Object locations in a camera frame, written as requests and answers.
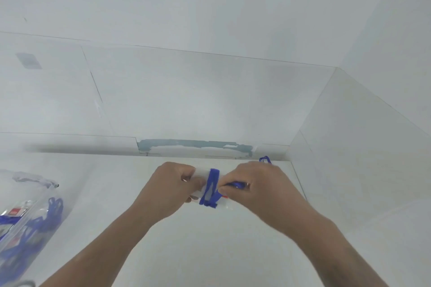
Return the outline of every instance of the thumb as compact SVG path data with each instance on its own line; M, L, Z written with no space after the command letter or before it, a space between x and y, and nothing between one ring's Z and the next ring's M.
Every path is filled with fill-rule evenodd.
M205 186L207 181L202 177L192 177L186 184L186 189L189 194L202 190L202 187Z
M231 200L234 200L245 206L248 191L241 190L234 186L220 186L218 188L218 192L221 195L227 196Z

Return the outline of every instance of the person's right hand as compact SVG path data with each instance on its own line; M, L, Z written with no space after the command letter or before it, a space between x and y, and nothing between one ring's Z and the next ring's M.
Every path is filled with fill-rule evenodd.
M226 186L233 181L242 181L248 186L243 190ZM304 221L313 221L319 215L285 173L269 163L251 161L240 164L220 179L218 191L291 238Z

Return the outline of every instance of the bag of blue lanyards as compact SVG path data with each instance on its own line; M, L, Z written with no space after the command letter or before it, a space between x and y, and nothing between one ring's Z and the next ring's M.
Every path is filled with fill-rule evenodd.
M58 184L0 170L0 286L17 281L62 222Z

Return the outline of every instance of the hand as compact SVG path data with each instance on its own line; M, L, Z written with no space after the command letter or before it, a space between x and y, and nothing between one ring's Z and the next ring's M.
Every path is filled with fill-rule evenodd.
M248 183L248 187L241 190L225 186L233 181ZM290 238L304 220L313 220L313 216L318 215L285 173L269 163L251 161L240 164L220 179L218 191Z
M132 207L150 214L153 224L169 217L191 201L191 193L205 186L205 179L191 178L195 170L191 165L165 162L154 171Z

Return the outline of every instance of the peeling paint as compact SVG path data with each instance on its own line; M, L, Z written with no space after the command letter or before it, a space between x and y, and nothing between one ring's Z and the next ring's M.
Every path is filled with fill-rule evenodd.
M152 147L167 147L180 145L183 147L193 148L220 148L229 149L247 153L252 156L253 146L238 144L236 142L219 142L219 141L195 141L195 140L173 140L173 139L149 139L141 140L137 143L140 152L149 152Z

